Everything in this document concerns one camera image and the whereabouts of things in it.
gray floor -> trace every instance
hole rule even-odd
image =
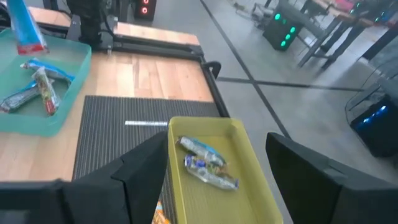
[[[40,6],[40,0],[30,1],[32,5]],[[391,162],[370,155],[346,122],[344,107],[347,100],[356,94],[355,91],[283,85],[300,83],[361,88],[372,70],[360,64],[353,64],[384,32],[383,29],[367,29],[327,71],[319,73],[324,60],[311,59],[303,68],[296,66],[306,51],[298,40],[295,40],[287,52],[276,52],[262,37],[262,32],[257,30],[251,21],[239,17],[227,0],[204,2],[254,79],[277,82],[277,85],[268,83],[259,88],[294,141],[363,172],[398,184],[398,171]],[[207,61],[217,60],[222,63],[221,77],[248,79],[200,0],[157,1],[155,19],[150,26],[197,35]],[[365,86],[370,85],[375,78],[370,78]],[[272,177],[264,149],[266,133],[282,131],[252,84],[218,82],[218,87],[231,116],[241,119],[247,129],[284,215],[284,223],[291,223]]]

teal tray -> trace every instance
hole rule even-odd
[[[50,63],[75,79],[67,87],[64,82],[56,81],[53,87],[62,102],[53,116],[45,112],[41,97],[22,105],[12,114],[0,114],[0,132],[16,132],[40,136],[53,136],[59,132],[76,100],[87,75],[90,72],[91,47],[86,44],[51,36],[44,36],[50,53],[35,55],[39,60]],[[19,65],[33,58],[17,53],[16,41],[10,29],[0,33],[0,99],[24,88],[34,73]]]

black mat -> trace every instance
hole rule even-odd
[[[166,130],[173,116],[219,116],[214,103],[86,96],[81,116],[73,179],[82,177]],[[125,125],[126,121],[161,122],[159,125]],[[166,171],[160,195],[165,214],[177,223],[171,172]]]

computer tower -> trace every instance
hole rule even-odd
[[[156,0],[135,0],[132,4],[135,19],[153,21],[156,9]]]
[[[301,29],[300,23],[290,19],[288,14],[277,11],[264,27],[262,36],[275,50],[286,51]]]
[[[398,153],[398,101],[384,97],[350,123],[375,157]]]

wooden table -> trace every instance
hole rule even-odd
[[[34,7],[30,11],[37,22],[70,25],[69,18],[60,12]],[[115,33],[199,44],[194,35],[120,22]],[[95,53],[90,74],[56,136],[0,133],[0,181],[72,179],[85,95],[213,101],[197,62],[119,52],[110,56]]]

